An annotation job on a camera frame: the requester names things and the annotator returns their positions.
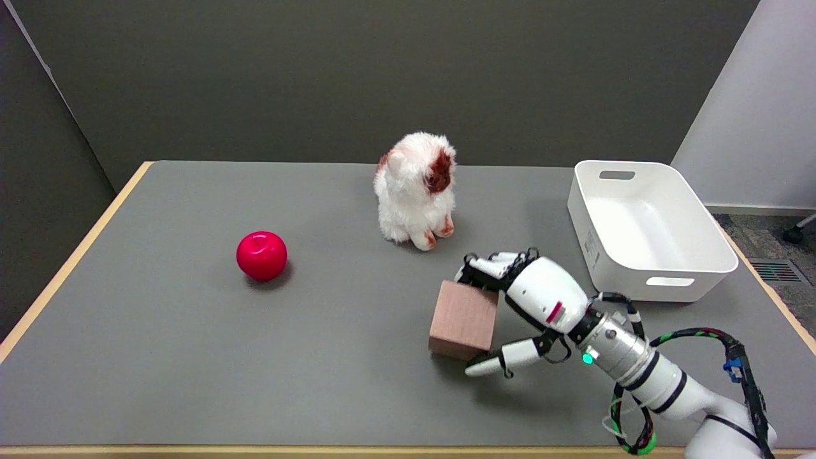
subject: wooden cube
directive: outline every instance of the wooden cube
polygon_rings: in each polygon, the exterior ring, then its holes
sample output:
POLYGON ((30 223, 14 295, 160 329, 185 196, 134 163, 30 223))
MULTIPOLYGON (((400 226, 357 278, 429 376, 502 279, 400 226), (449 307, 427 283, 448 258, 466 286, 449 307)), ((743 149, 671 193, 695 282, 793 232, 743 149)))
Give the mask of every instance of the wooden cube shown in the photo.
POLYGON ((498 293, 449 280, 442 282, 428 349, 462 360, 490 350, 498 304, 498 293))

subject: red stripe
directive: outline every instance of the red stripe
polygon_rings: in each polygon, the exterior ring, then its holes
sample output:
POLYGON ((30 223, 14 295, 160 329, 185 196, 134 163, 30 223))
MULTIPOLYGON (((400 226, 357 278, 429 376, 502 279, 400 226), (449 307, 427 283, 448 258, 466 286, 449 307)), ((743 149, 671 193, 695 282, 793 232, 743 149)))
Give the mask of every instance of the red stripe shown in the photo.
POLYGON ((562 306, 561 302, 558 301, 556 303, 556 307, 552 308, 552 312, 550 313, 550 316, 547 317, 547 323, 550 323, 550 322, 552 322, 554 320, 554 318, 556 317, 556 314, 558 314, 558 311, 561 310, 561 306, 562 306))

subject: wooden table edge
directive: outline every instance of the wooden table edge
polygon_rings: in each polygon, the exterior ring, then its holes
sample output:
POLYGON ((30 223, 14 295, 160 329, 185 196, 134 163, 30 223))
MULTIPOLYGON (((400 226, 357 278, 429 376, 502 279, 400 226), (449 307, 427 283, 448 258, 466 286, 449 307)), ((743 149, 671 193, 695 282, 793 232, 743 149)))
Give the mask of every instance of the wooden table edge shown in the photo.
MULTIPOLYGON (((113 215, 119 210, 122 203, 125 202, 127 196, 133 191, 139 180, 144 176, 145 172, 153 164, 152 161, 147 161, 139 166, 139 169, 133 174, 130 180, 122 188, 122 191, 110 203, 105 212, 96 221, 85 238, 74 249, 68 260, 62 265, 59 271, 54 275, 54 278, 46 285, 45 289, 40 293, 34 303, 29 307, 23 318, 11 330, 6 339, 0 343, 0 364, 14 349, 14 346, 22 338, 25 332, 29 329, 34 320, 39 316, 42 310, 45 309, 48 301, 54 296, 56 291, 62 286, 62 283, 68 278, 73 268, 79 263, 88 248, 96 241, 104 227, 108 224, 113 215)), ((721 228, 722 234, 734 248, 739 258, 743 261, 745 266, 753 274, 754 278, 765 289, 765 292, 770 297, 771 301, 779 308, 783 316, 791 324, 796 333, 816 354, 816 341, 813 337, 802 327, 801 323, 794 317, 791 311, 787 308, 782 298, 773 290, 759 274, 754 270, 751 263, 739 249, 734 240, 721 228)), ((807 452, 816 451, 816 449, 779 449, 777 457, 779 458, 793 458, 798 457, 807 452)), ((368 456, 399 456, 402 459, 411 459, 412 457, 428 457, 442 458, 461 458, 468 457, 472 459, 497 459, 500 457, 513 457, 516 459, 527 459, 534 457, 569 457, 570 459, 590 459, 593 457, 603 457, 610 459, 612 457, 631 457, 620 448, 617 447, 405 447, 405 448, 391 448, 391 447, 285 447, 285 446, 216 446, 216 445, 201 445, 201 446, 155 446, 155 445, 103 445, 103 446, 25 446, 25 447, 8 447, 0 446, 0 457, 31 457, 36 459, 46 459, 53 455, 60 457, 123 457, 139 454, 140 456, 150 455, 155 457, 170 457, 178 455, 207 455, 208 457, 234 457, 252 455, 253 457, 270 456, 276 458, 287 457, 336 457, 338 455, 346 457, 368 457, 368 456)), ((661 457, 683 457, 682 448, 656 448, 652 455, 661 457)))
MULTIPOLYGON (((778 459, 793 459, 813 452, 808 449, 778 449, 778 459)), ((176 457, 272 457, 274 459, 330 459, 342 457, 399 457, 400 459, 534 459, 539 457, 567 457, 569 459, 624 459, 632 457, 617 447, 287 447, 287 446, 96 446, 96 447, 14 447, 0 448, 0 457, 10 459, 98 459, 102 457, 126 459, 138 455, 156 459, 176 457)), ((682 448, 656 448, 650 456, 661 459, 680 459, 682 448)))
POLYGON ((77 248, 73 250, 68 260, 65 261, 62 267, 60 267, 60 270, 51 278, 48 285, 40 292, 37 299, 34 300, 34 303, 29 307, 29 310, 25 311, 22 319, 12 328, 11 332, 6 336, 6 339, 0 343, 0 364, 6 360, 6 357, 8 357, 14 349, 14 346, 17 345, 17 342, 20 341, 20 338, 23 337, 37 316, 45 309, 46 305, 48 305, 48 301, 50 301, 56 291, 60 289, 62 283, 65 282, 69 274, 71 274, 73 268, 79 263, 82 256, 85 255, 85 252, 88 251, 88 248, 91 247, 91 244, 96 241, 96 238, 100 235, 102 230, 104 230, 104 227, 108 224, 110 219, 113 218, 113 214, 119 210, 119 207, 125 202, 127 196, 133 191, 151 164, 153 163, 146 162, 139 166, 139 169, 136 170, 131 179, 128 180, 124 188, 122 188, 122 191, 117 194, 116 198, 113 199, 108 208, 102 213, 99 220, 96 221, 91 227, 91 230, 88 231, 88 234, 85 235, 85 238, 83 238, 77 248))

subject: stuffed animal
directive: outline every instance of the stuffed animal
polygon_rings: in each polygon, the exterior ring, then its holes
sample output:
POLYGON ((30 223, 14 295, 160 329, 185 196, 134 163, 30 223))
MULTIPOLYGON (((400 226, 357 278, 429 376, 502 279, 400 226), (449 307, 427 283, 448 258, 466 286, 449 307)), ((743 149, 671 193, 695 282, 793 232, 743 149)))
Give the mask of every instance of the stuffed animal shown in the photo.
POLYGON ((383 155, 374 175, 379 230, 387 240, 410 239, 422 251, 454 233, 456 150, 444 136, 409 134, 383 155))

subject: cable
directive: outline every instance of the cable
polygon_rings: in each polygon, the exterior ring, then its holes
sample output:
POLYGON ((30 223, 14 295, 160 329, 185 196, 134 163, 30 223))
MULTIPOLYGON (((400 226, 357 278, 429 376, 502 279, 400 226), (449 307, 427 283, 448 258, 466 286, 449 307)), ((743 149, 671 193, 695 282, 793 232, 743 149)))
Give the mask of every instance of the cable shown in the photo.
POLYGON ((544 357, 544 360, 547 360, 549 363, 552 364, 564 363, 572 356, 572 350, 566 344, 566 339, 564 338, 564 335, 558 337, 558 342, 560 342, 561 345, 564 346, 566 354, 564 354, 564 357, 561 357, 560 359, 550 359, 547 355, 543 355, 542 357, 544 357))
MULTIPOLYGON (((635 306, 632 304, 632 300, 628 296, 617 292, 600 292, 596 296, 596 299, 599 301, 625 304, 629 323, 632 325, 632 330, 635 332, 637 337, 641 338, 643 341, 646 341, 646 333, 643 329, 641 315, 637 312, 635 306)), ((612 394, 612 404, 610 406, 612 429, 617 432, 615 438, 618 440, 618 444, 624 451, 632 454, 633 456, 648 454, 657 444, 657 435, 654 434, 654 423, 652 421, 651 412, 645 406, 645 403, 642 403, 635 397, 632 398, 635 399, 635 402, 643 414, 643 429, 641 430, 641 434, 637 437, 634 444, 627 443, 626 436, 623 434, 620 426, 620 408, 621 403, 623 402, 623 386, 620 384, 615 384, 612 394)))
MULTIPOLYGON (((606 294, 603 294, 603 299, 607 300, 606 294)), ((765 399, 762 396, 759 386, 756 385, 756 382, 754 381, 751 366, 748 363, 748 357, 745 353, 745 346, 742 343, 737 341, 728 333, 716 328, 701 327, 685 328, 676 332, 666 333, 653 339, 650 342, 650 345, 652 347, 658 347, 659 345, 662 345, 668 341, 690 336, 713 338, 718 340, 725 347, 726 363, 723 368, 731 375, 731 380, 734 382, 739 382, 743 388, 743 394, 745 395, 745 399, 747 401, 748 411, 751 416, 757 444, 760 447, 762 456, 765 459, 773 459, 774 454, 771 452, 770 446, 768 445, 769 427, 768 419, 765 416, 765 399)), ((623 391, 624 389, 620 384, 615 385, 613 403, 610 407, 612 428, 618 432, 618 434, 621 433, 620 408, 623 391)), ((643 403, 641 403, 639 400, 635 399, 635 401, 638 405, 643 405, 643 403)), ((641 411, 643 412, 645 418, 645 424, 641 430, 641 435, 637 438, 634 445, 626 443, 626 440, 622 438, 621 435, 615 435, 615 438, 618 440, 621 448, 632 455, 646 454, 651 451, 651 448, 653 448, 654 444, 656 443, 653 439, 654 424, 652 422, 651 415, 648 410, 644 408, 641 409, 641 411)))

